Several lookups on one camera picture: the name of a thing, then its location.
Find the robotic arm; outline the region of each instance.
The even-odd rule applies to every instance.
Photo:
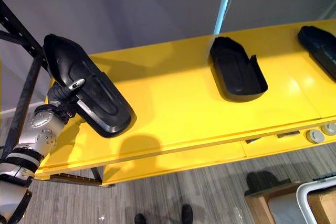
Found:
[[[49,104],[36,108],[29,129],[0,163],[1,224],[21,220],[32,197],[28,187],[35,171],[76,113],[103,137],[120,134],[135,120],[127,101],[78,44],[48,35],[44,51],[56,82],[48,91]]]
[[[80,79],[68,87],[61,87],[55,82],[48,92],[49,104],[37,107],[29,129],[0,163],[1,224],[21,220],[32,197],[27,187],[40,162],[55,148],[57,137],[69,118],[75,116],[68,99],[84,83],[84,79]]]

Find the round knob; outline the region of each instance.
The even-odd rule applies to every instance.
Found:
[[[306,137],[309,141],[315,144],[322,143],[324,141],[324,135],[318,130],[309,130],[306,133]]]
[[[336,135],[336,123],[329,123],[321,126],[321,130],[328,136]]]

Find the yellow tabletop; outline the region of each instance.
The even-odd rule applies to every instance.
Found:
[[[222,34],[256,54],[268,83],[258,99],[223,99],[208,57],[213,36],[105,52],[91,59],[133,107],[137,120],[115,138],[70,120],[37,174],[53,174],[239,141],[336,120],[336,84],[299,44],[303,25],[336,34],[336,20]]]
[[[282,138],[271,135],[251,143],[238,141],[217,144],[107,165],[104,167],[102,184],[106,186],[127,180],[294,151],[336,141],[336,135],[325,135],[322,143],[314,144],[307,140],[305,133],[306,131],[302,131],[300,134]]]

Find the black plastic tray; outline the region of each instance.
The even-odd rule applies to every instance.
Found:
[[[210,54],[216,79],[227,99],[250,101],[260,97],[268,89],[256,56],[249,59],[239,43],[228,37],[218,37]]]
[[[47,35],[44,51],[51,75],[61,86],[85,79],[85,84],[76,93],[76,110],[101,136],[116,136],[134,122],[136,117],[131,106],[80,45],[66,38]]]
[[[311,52],[314,59],[336,81],[336,38],[331,33],[314,26],[303,26],[298,34],[300,43]]]

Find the black shoe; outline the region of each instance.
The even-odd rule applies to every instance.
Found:
[[[134,223],[135,223],[135,224],[146,224],[145,216],[142,215],[142,214],[137,214],[137,215],[134,217]]]
[[[193,223],[193,209],[190,205],[184,204],[182,206],[182,224]]]

